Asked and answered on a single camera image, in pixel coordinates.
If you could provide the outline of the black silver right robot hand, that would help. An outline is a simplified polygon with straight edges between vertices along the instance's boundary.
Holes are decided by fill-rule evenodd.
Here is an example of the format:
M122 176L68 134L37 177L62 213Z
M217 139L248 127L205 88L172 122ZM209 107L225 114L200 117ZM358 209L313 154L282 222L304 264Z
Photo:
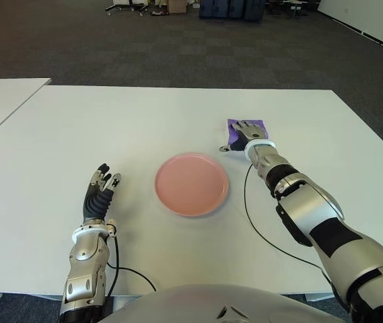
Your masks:
M246 145L255 139L269 138L268 132L261 120L228 119L228 143L219 148L220 152L244 151Z

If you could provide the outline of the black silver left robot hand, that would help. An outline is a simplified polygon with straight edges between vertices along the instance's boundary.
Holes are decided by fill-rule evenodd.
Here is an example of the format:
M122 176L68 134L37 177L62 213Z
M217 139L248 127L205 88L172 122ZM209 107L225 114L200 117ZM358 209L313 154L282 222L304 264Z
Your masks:
M104 220L121 181L119 173L112 175L109 171L110 167L102 164L91 177L83 200L83 222Z

